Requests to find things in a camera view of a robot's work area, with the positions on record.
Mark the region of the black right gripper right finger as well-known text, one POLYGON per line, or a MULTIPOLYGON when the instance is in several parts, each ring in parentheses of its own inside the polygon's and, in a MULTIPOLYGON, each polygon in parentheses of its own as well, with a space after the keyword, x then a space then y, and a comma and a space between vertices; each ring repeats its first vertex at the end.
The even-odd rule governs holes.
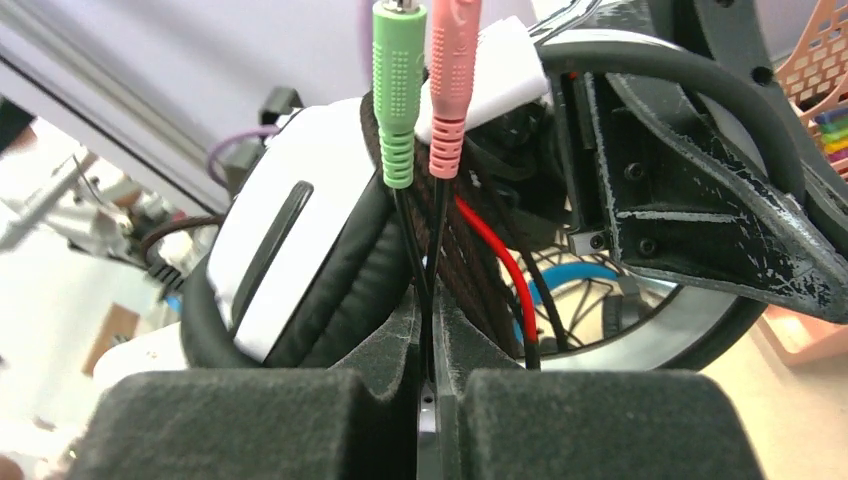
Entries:
POLYGON ((761 478, 727 395, 675 354, 723 325, 743 332, 762 310, 686 287, 621 340, 526 372, 443 295, 433 333, 443 477, 761 478))

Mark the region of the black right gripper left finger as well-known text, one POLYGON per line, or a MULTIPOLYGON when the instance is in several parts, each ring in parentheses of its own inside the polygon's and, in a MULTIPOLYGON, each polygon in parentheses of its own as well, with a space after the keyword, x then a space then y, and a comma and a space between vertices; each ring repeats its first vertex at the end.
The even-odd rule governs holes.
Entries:
POLYGON ((72 479, 412 479, 418 306, 328 369, 135 374, 102 398, 72 479))

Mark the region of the white and black headphones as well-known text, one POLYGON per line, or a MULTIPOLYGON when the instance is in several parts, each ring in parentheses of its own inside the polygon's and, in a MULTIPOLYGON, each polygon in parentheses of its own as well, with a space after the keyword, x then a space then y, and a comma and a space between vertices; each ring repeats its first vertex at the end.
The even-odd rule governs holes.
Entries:
MULTIPOLYGON (((657 279, 634 272, 612 253, 586 90, 590 75, 660 79, 582 72, 580 80, 564 81, 554 94, 559 149, 570 168, 567 192, 578 206, 602 218, 618 264, 657 279)), ((756 145, 732 114, 704 94, 661 81, 679 87, 695 112, 772 186, 756 145)), ((374 169, 375 128, 365 97, 308 108, 283 127, 246 178, 210 253, 185 284, 180 344, 189 365, 327 368, 398 308, 413 275, 400 217, 374 169)), ((669 298, 635 328, 687 287, 672 283, 669 298)), ((675 359, 699 369, 750 326, 737 332, 723 325, 693 335, 675 359)), ((619 341, 633 329, 596 346, 556 354, 542 365, 619 341)))

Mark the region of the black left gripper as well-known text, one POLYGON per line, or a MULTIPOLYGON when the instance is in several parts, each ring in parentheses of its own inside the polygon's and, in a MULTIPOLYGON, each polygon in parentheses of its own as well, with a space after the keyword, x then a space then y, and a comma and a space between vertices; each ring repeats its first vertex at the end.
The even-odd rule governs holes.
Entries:
POLYGON ((604 26, 595 2, 582 5, 550 30, 550 66, 660 79, 586 79, 614 258, 645 276, 845 323, 847 185, 774 82, 757 82, 768 67, 753 4, 651 1, 654 37, 604 26), (782 194, 661 80, 732 114, 782 194))

